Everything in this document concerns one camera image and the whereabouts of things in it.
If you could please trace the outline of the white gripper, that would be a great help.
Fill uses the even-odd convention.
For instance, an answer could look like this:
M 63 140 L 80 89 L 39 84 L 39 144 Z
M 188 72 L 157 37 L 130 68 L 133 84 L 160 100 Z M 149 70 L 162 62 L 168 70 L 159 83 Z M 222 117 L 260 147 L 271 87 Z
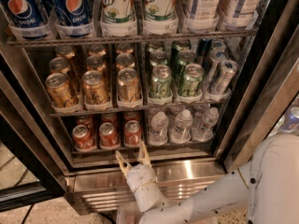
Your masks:
M 132 168 L 119 151 L 115 152 L 115 156 L 122 173 L 127 176 L 127 184 L 135 196 L 140 212 L 167 206 L 167 199 L 158 187 L 156 175 L 151 167 L 150 155 L 143 141 L 139 142 L 137 158 L 141 164 Z

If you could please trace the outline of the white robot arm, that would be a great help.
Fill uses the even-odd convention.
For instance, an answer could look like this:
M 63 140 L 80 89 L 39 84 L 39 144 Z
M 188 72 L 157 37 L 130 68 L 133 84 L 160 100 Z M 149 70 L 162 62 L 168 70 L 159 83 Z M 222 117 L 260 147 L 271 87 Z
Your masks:
M 192 224 L 247 208 L 249 224 L 299 224 L 299 137 L 267 138 L 243 164 L 188 199 L 171 205 L 161 193 L 148 152 L 136 166 L 117 154 L 120 168 L 143 216 L 139 224 Z

